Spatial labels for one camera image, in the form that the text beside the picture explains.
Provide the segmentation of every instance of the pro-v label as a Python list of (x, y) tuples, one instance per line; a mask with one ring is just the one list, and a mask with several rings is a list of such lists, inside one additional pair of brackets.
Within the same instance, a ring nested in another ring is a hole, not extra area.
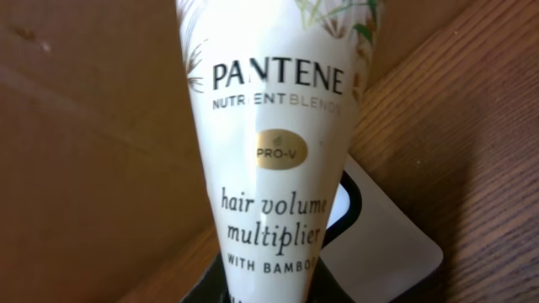
[(302, 164), (307, 158), (307, 143), (289, 130), (259, 132), (256, 149), (257, 165), (262, 168), (284, 170)]

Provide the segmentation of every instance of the white tube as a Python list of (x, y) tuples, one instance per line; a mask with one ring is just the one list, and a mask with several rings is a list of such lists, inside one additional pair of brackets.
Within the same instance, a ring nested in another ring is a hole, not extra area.
[(177, 5), (231, 302), (304, 302), (366, 85), (381, 5)]

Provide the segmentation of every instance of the wood grain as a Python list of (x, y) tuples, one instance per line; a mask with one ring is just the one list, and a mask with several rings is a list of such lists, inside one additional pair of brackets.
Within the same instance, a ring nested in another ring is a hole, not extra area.
[[(366, 94), (350, 152), (446, 255), (396, 302), (539, 300), (538, 132), (535, 0), (475, 1)], [(177, 301), (201, 274), (183, 258), (215, 243), (208, 227), (122, 303)]]
[(210, 207), (174, 2), (0, 1), (0, 302), (111, 302)]
[(473, 1), (470, 0), (386, 0), (386, 14), (369, 77), (370, 86), (471, 3)]

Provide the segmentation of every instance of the plant illustration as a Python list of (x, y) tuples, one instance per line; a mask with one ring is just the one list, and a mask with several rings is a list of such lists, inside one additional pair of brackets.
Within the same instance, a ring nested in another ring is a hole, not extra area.
[(194, 49), (191, 50), (193, 31), (195, 30), (196, 22), (198, 21), (200, 15), (204, 11), (204, 7), (200, 5), (200, 1), (196, 0), (180, 0), (178, 4), (178, 22), (179, 29), (182, 33), (182, 50), (183, 50), (183, 61), (185, 66), (185, 74), (187, 75), (187, 85), (189, 88), (194, 90), (197, 93), (203, 93), (199, 88), (202, 86), (201, 80), (202, 77), (192, 77), (192, 71), (200, 64), (202, 59), (200, 59), (200, 50), (203, 43), (207, 41), (204, 40), (200, 42)]
[[(348, 38), (355, 43), (357, 60), (362, 60), (366, 68), (371, 66), (370, 53), (374, 48), (378, 31), (378, 0), (294, 0), (302, 15), (303, 29), (314, 24), (322, 28), (336, 40)], [(368, 13), (357, 13), (357, 8)], [(359, 102), (365, 84), (357, 72), (353, 79), (352, 96)]]

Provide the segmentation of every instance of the pantene bottle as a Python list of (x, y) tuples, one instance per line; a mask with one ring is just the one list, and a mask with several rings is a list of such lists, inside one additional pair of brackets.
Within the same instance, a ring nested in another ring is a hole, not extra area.
[(376, 0), (177, 5), (231, 302), (304, 302), (382, 6)]

